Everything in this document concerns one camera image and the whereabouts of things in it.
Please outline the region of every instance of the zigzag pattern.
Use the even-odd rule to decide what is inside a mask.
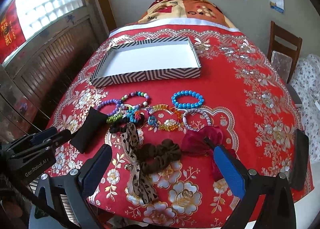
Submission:
[[[90,82],[94,87],[109,86],[113,84],[123,84],[130,82],[139,82],[145,80],[160,80],[160,79],[171,79],[171,78],[195,78],[200,76],[200,68],[176,68],[176,69],[157,69],[157,70],[148,70],[148,71],[139,71],[133,73],[125,73],[120,75],[113,75],[108,77],[96,78],[99,70],[102,65],[105,63],[108,56],[113,50],[126,48],[130,46],[158,43],[158,42],[175,42],[175,41],[188,41],[188,44],[193,50],[193,53],[196,55],[196,51],[191,40],[188,37],[165,37],[158,38],[153,40],[142,40],[131,43],[124,43],[118,46],[110,48],[107,53],[103,56],[93,74],[90,77]]]
[[[139,71],[121,75],[97,78],[92,82],[94,87],[109,86],[113,84],[124,84],[145,80],[160,80],[172,78],[195,78],[200,76],[200,68],[176,68],[176,69],[157,69]]]

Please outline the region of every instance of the red tablecloth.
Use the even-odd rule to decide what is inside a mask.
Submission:
[[[254,168],[264,175],[275,176],[278,172],[284,172],[289,176],[294,153],[294,131],[302,127],[282,80],[259,48],[241,32],[216,24],[203,25],[207,22],[202,20],[194,22],[199,25],[157,26],[159,24],[153,22],[150,24],[155,27],[148,28],[150,24],[135,25],[126,27],[134,30],[115,34],[100,46],[84,66],[61,100],[49,125],[75,132],[90,107],[134,91],[148,93],[152,98],[151,105],[171,105],[171,96],[175,92],[193,90],[203,95],[205,101],[202,109],[223,130],[223,144],[228,149],[233,148],[247,168]],[[188,36],[194,43],[202,65],[200,78],[146,81],[102,88],[94,88],[88,81],[111,46],[175,36]],[[182,103],[192,99],[185,97]],[[126,103],[135,105],[141,103],[141,98],[131,98]],[[104,113],[111,110],[111,106],[102,109]],[[176,118],[170,114],[164,111],[155,113],[161,123]],[[199,128],[206,125],[205,119],[198,115],[189,117],[188,123]],[[163,139],[170,138],[180,144],[185,132],[183,124],[172,132],[159,131],[145,124],[139,129],[139,136],[142,143],[159,144]],[[129,172],[124,169],[127,161],[119,136],[108,133],[107,126],[92,139],[92,146],[86,154],[80,154],[69,143],[57,149],[57,163],[48,171],[49,174],[59,176],[67,174],[72,168],[80,168],[104,143],[112,146],[113,160],[96,192],[89,197],[90,203],[102,209],[158,225],[209,228],[223,225],[238,203],[238,198],[233,196],[224,179],[213,180],[211,156],[183,156],[164,171],[150,176],[159,201],[144,205],[137,196],[127,193]],[[298,201],[311,190],[313,184],[309,166],[304,190],[292,191],[294,200]],[[251,220],[255,220],[258,213],[259,210],[256,210]]]

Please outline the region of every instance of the small bell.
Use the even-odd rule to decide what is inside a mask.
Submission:
[[[125,165],[124,165],[124,168],[128,171],[129,169],[130,169],[130,164],[129,163],[126,163]]]

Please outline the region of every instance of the red poster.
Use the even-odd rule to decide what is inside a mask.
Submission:
[[[0,64],[25,41],[17,15],[16,1],[13,1],[1,20]]]

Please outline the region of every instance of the multicolored crystal bracelet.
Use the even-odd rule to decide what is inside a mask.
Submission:
[[[174,124],[158,124],[157,123],[157,119],[155,116],[153,116],[152,114],[156,111],[159,111],[159,110],[168,110],[170,112],[173,112],[177,115],[178,117],[178,120],[175,121]],[[173,131],[175,129],[177,129],[179,127],[179,124],[181,123],[182,121],[182,115],[181,113],[174,107],[169,107],[167,105],[164,105],[164,104],[159,104],[159,105],[155,105],[155,106],[152,106],[150,108],[147,109],[147,112],[148,112],[148,124],[151,125],[151,126],[155,126],[157,127],[159,130],[166,130],[166,131]]]
[[[106,100],[97,106],[97,110],[100,110],[105,105],[109,105],[109,104],[116,104],[116,108],[110,114],[107,114],[108,117],[115,115],[119,111],[119,107],[121,107],[122,101],[117,99]]]
[[[180,96],[193,96],[193,97],[197,98],[199,101],[197,103],[194,103],[194,104],[190,104],[190,103],[181,104],[176,100],[176,98],[180,97]],[[179,91],[177,93],[174,93],[173,96],[171,97],[171,99],[172,99],[172,103],[174,104],[174,106],[176,108],[178,108],[178,109],[198,108],[204,102],[203,97],[199,93],[194,92],[192,90],[189,90],[189,91],[188,90],[182,90],[181,92]]]
[[[182,115],[182,121],[183,121],[184,127],[187,128],[188,130],[196,131],[196,132],[199,131],[199,129],[192,128],[191,125],[187,124],[186,115],[187,115],[187,114],[192,114],[192,113],[200,113],[200,114],[203,115],[203,116],[205,117],[205,119],[207,120],[207,124],[208,124],[208,125],[212,125],[211,119],[210,119],[209,115],[208,115],[205,111],[200,110],[200,109],[196,109],[196,108],[188,109],[188,110],[185,111],[185,112],[183,113],[183,115]]]

